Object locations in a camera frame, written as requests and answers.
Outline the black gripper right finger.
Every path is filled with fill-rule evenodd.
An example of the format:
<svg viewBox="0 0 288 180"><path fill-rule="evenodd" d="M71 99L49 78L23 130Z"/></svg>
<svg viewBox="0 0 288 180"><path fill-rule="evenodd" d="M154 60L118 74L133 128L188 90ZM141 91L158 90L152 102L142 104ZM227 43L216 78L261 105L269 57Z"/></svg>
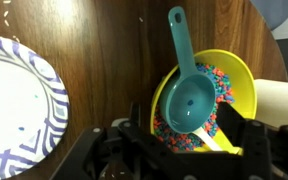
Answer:
<svg viewBox="0 0 288 180"><path fill-rule="evenodd" d="M288 125L274 128L245 118L228 103L219 104L217 124L243 150L242 180L288 180Z"/></svg>

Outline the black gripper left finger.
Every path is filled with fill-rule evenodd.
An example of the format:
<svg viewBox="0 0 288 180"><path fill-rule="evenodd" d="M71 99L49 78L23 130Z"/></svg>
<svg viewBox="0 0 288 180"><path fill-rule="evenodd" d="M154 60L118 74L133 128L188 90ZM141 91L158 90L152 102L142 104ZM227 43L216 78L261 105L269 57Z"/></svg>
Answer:
<svg viewBox="0 0 288 180"><path fill-rule="evenodd" d="M109 128L86 128L50 180L100 180L110 163L127 167L132 180L167 180L162 162L169 151L140 125L141 108L133 103L126 120Z"/></svg>

